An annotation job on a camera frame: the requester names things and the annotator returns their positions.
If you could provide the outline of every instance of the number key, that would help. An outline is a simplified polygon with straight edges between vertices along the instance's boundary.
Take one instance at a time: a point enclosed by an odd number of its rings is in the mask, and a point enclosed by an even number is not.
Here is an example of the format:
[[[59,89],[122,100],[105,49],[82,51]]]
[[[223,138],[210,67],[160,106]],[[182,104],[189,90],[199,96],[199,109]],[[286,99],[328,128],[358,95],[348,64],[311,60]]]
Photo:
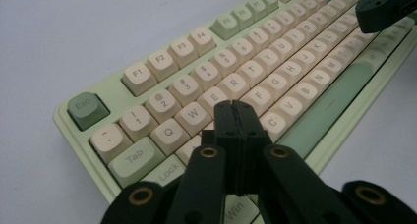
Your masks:
[[[161,89],[151,95],[145,107],[159,124],[172,118],[181,109],[178,101],[166,89]]]

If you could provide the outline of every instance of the green accent key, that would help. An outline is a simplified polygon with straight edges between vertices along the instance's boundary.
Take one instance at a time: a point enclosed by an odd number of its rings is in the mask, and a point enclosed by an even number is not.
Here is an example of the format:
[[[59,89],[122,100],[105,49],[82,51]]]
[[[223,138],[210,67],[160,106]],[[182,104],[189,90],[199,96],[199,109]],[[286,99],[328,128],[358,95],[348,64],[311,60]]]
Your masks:
[[[91,127],[110,112],[93,93],[83,92],[68,102],[68,112],[81,131]]]

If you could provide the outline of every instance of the white background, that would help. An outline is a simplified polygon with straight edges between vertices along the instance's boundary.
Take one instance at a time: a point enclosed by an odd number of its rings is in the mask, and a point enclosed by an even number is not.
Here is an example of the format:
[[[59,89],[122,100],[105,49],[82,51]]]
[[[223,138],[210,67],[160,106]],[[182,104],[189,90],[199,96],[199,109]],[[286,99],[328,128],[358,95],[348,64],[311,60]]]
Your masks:
[[[98,223],[108,203],[52,119],[58,103],[244,0],[0,0],[0,223]],[[321,175],[417,210],[417,50]]]

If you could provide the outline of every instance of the brass fastener hole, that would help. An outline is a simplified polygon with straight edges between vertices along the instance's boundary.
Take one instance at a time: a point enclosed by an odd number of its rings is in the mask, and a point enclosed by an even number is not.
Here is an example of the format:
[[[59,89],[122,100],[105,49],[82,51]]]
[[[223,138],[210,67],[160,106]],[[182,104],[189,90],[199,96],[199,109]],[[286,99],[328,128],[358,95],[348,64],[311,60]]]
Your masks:
[[[356,195],[362,200],[367,201],[373,205],[384,205],[387,203],[387,198],[377,189],[371,187],[359,186],[355,190]]]
[[[205,158],[214,158],[218,156],[218,151],[213,147],[207,147],[200,150],[200,155]]]
[[[148,187],[137,188],[129,195],[129,202],[135,206],[147,204],[152,199],[153,190]]]

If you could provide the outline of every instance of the mechanical keyboard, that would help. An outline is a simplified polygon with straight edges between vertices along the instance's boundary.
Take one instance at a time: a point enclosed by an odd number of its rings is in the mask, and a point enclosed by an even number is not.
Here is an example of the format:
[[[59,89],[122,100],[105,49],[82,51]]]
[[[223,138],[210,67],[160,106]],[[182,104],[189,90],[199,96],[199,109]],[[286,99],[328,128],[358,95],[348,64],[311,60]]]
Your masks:
[[[55,123],[108,201],[180,176],[223,100],[251,104],[320,172],[417,44],[415,13],[364,34],[357,1],[246,0],[70,96]],[[225,210],[225,223],[263,223],[255,196]]]

